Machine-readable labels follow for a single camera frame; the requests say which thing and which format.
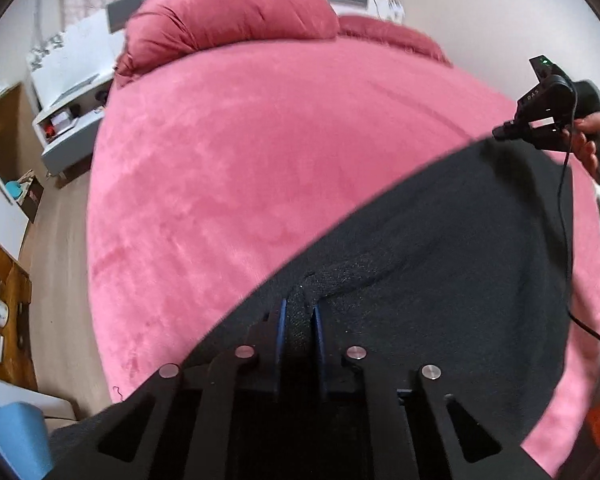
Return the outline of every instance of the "pink pillow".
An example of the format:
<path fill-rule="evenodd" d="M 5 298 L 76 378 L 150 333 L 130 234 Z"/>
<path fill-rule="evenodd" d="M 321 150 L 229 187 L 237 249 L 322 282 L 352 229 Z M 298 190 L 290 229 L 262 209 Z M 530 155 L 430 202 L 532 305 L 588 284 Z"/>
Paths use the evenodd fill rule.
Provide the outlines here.
<path fill-rule="evenodd" d="M 120 87 L 188 54 L 246 40 L 335 38 L 327 0 L 145 0 L 126 24 Z"/>
<path fill-rule="evenodd" d="M 340 16 L 339 22 L 341 36 L 376 41 L 453 66 L 439 44 L 414 28 L 383 22 L 369 16 Z"/>

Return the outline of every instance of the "cord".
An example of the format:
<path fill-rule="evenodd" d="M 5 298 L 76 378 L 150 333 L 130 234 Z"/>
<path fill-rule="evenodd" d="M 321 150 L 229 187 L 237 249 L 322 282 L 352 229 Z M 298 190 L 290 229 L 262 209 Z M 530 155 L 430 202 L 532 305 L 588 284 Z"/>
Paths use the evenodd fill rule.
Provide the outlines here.
<path fill-rule="evenodd" d="M 567 174 L 567 165 L 569 163 L 569 156 L 571 155 L 571 149 L 573 147 L 573 133 L 575 131 L 575 127 L 573 125 L 573 120 L 576 115 L 576 108 L 578 106 L 578 93 L 576 92 L 573 83 L 570 82 L 571 89 L 573 90 L 573 94 L 575 95 L 575 102 L 573 104 L 573 110 L 571 111 L 571 124 L 569 125 L 569 149 L 567 150 L 567 155 L 564 157 L 564 163 L 562 164 L 562 172 L 560 173 L 560 184 L 558 184 L 558 215 L 560 215 L 560 224 L 562 225 L 562 236 L 564 237 L 564 252 L 565 252 L 565 260 L 566 260 L 566 278 L 567 285 L 562 294 L 562 299 L 567 309 L 567 314 L 569 318 L 581 329 L 583 329 L 587 334 L 593 336 L 595 339 L 600 341 L 600 334 L 587 326 L 581 320 L 573 315 L 571 310 L 569 309 L 569 298 L 567 294 L 570 293 L 569 284 L 571 283 L 571 251 L 569 250 L 569 237 L 567 236 L 567 227 L 566 222 L 564 221 L 564 213 L 562 212 L 562 188 L 564 186 L 564 177 Z"/>
<path fill-rule="evenodd" d="M 31 48 L 39 46 L 42 47 L 45 40 L 42 39 L 42 19 L 40 14 L 42 13 L 42 0 L 34 0 L 33 4 L 33 34 L 31 37 Z"/>

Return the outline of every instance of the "white wall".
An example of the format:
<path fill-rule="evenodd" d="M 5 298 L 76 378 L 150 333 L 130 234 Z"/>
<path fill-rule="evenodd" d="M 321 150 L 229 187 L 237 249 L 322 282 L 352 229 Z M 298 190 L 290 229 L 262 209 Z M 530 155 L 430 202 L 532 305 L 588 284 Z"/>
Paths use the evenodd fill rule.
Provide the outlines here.
<path fill-rule="evenodd" d="M 14 0 L 0 19 L 0 80 L 7 84 L 27 76 L 27 52 L 33 46 L 36 0 Z M 42 37 L 60 30 L 59 0 L 42 0 Z"/>
<path fill-rule="evenodd" d="M 402 0 L 406 24 L 451 60 L 518 99 L 537 83 L 527 59 L 546 55 L 600 88 L 600 21 L 584 0 Z"/>

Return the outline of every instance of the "small box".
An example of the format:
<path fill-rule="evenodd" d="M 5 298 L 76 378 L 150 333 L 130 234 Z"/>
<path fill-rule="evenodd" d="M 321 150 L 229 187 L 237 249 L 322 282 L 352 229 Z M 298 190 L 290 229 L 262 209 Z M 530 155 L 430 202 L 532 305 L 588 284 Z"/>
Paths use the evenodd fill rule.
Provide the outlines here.
<path fill-rule="evenodd" d="M 74 120 L 69 108 L 63 108 L 56 115 L 51 117 L 51 124 L 54 126 L 56 133 L 63 131 Z"/>
<path fill-rule="evenodd" d="M 40 205 L 40 199 L 42 198 L 42 192 L 45 190 L 42 184 L 34 176 L 29 189 L 26 190 L 26 195 L 22 200 L 20 208 L 27 215 L 27 218 L 33 223 L 36 213 L 38 212 L 38 206 Z"/>

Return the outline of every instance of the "white shelf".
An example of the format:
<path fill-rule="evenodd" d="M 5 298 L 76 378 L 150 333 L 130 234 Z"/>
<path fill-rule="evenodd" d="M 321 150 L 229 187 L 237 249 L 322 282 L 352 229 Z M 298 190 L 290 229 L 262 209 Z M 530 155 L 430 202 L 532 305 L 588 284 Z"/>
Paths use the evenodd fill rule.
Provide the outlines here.
<path fill-rule="evenodd" d="M 91 83 L 89 83 L 88 85 L 78 88 L 75 92 L 72 92 L 71 94 L 64 96 L 62 99 L 55 102 L 51 106 L 44 108 L 38 115 L 36 115 L 36 118 L 33 119 L 34 126 L 36 124 L 40 124 L 42 121 L 48 119 L 53 113 L 57 112 L 61 108 L 64 108 L 72 101 L 75 101 L 81 95 L 84 95 L 87 92 L 90 92 L 91 90 L 93 90 L 94 88 L 97 88 L 98 86 L 100 86 L 104 83 L 107 83 L 109 81 L 112 81 L 112 80 L 113 80 L 113 70 L 99 74 L 96 77 L 96 79 L 91 81 Z"/>
<path fill-rule="evenodd" d="M 85 129 L 87 126 L 90 126 L 91 124 L 93 124 L 97 121 L 101 121 L 103 118 L 104 118 L 104 109 L 92 110 L 91 112 L 88 112 L 87 114 L 84 114 L 83 116 L 80 116 L 78 118 L 77 123 L 75 123 L 75 126 L 73 128 L 71 128 L 66 133 L 59 136 L 57 139 L 54 139 L 52 142 L 50 142 L 45 147 L 45 149 L 42 152 L 42 155 L 43 156 L 46 155 L 48 152 L 55 149 L 63 142 L 67 142 L 68 139 L 70 139 L 74 135 L 79 134 L 80 131 Z"/>

